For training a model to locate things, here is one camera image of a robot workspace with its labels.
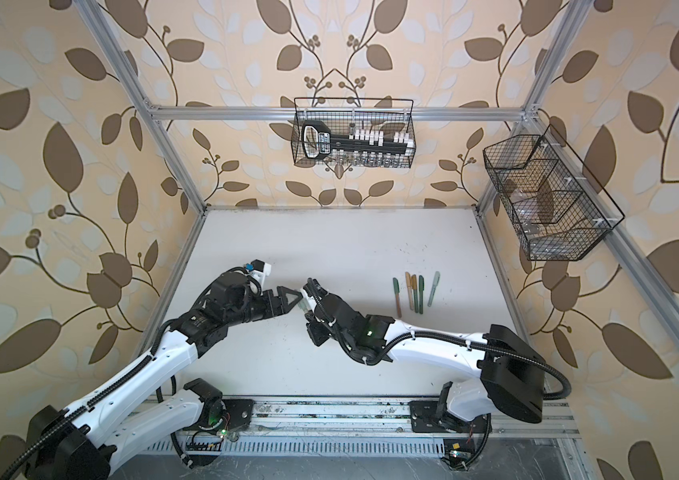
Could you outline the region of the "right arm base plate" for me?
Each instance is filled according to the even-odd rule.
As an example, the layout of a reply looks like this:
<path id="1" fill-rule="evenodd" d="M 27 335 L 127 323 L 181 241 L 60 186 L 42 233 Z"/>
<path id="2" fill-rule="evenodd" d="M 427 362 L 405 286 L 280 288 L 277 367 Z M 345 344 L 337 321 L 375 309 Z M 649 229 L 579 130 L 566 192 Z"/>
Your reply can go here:
<path id="1" fill-rule="evenodd" d="M 485 416 L 471 421 L 461 420 L 445 410 L 435 400 L 413 400 L 409 402 L 411 430 L 415 433 L 483 434 L 491 431 Z"/>

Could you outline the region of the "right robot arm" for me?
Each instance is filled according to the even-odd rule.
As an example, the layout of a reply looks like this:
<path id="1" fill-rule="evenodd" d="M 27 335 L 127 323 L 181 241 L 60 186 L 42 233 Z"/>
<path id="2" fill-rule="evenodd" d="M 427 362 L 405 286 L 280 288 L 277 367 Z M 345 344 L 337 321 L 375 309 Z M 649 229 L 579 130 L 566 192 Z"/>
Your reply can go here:
<path id="1" fill-rule="evenodd" d="M 306 294 L 300 307 L 314 345 L 333 340 L 358 364 L 417 362 L 455 372 L 459 377 L 443 384 L 437 403 L 437 423 L 446 430 L 497 412 L 539 424 L 545 402 L 571 394 L 565 374 L 502 325 L 491 325 L 487 333 L 431 330 L 389 316 L 363 315 L 324 291 Z"/>

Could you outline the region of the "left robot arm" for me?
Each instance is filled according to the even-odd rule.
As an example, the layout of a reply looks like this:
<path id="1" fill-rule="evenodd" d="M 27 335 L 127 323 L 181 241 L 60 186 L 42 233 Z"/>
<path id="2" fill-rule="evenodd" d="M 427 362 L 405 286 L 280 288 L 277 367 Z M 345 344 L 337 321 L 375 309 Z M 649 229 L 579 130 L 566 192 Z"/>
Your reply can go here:
<path id="1" fill-rule="evenodd" d="M 301 302 L 297 290 L 264 289 L 269 272 L 269 264 L 259 260 L 223 272 L 111 380 L 61 410 L 43 408 L 28 426 L 25 452 L 2 478 L 106 479 L 140 450 L 199 422 L 221 396 L 199 379 L 141 414 L 133 411 L 221 342 L 232 326 L 285 315 Z"/>

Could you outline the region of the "dark green pen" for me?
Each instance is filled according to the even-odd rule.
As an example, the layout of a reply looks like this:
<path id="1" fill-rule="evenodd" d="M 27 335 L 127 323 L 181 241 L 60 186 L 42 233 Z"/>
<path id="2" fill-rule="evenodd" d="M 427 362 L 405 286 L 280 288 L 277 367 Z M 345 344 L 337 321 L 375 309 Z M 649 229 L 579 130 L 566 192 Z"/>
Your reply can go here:
<path id="1" fill-rule="evenodd" d="M 435 301 L 435 293 L 437 293 L 437 287 L 439 287 L 439 281 L 441 281 L 441 272 L 435 271 L 435 274 L 433 274 L 433 281 L 431 281 L 431 291 L 429 291 L 427 307 L 433 306 L 433 301 Z"/>
<path id="2" fill-rule="evenodd" d="M 425 310 L 425 278 L 422 275 L 417 276 L 417 296 L 419 296 L 419 314 L 423 315 Z"/>

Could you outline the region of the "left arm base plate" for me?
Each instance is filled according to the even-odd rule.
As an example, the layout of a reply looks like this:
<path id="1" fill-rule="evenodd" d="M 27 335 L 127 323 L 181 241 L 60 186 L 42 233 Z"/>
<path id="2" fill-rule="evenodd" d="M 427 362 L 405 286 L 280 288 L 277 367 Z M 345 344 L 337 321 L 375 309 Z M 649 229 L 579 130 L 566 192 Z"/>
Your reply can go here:
<path id="1" fill-rule="evenodd" d="M 208 432 L 247 430 L 253 418 L 254 400 L 249 398 L 222 398 L 204 406 L 199 420 L 183 428 L 182 432 Z"/>

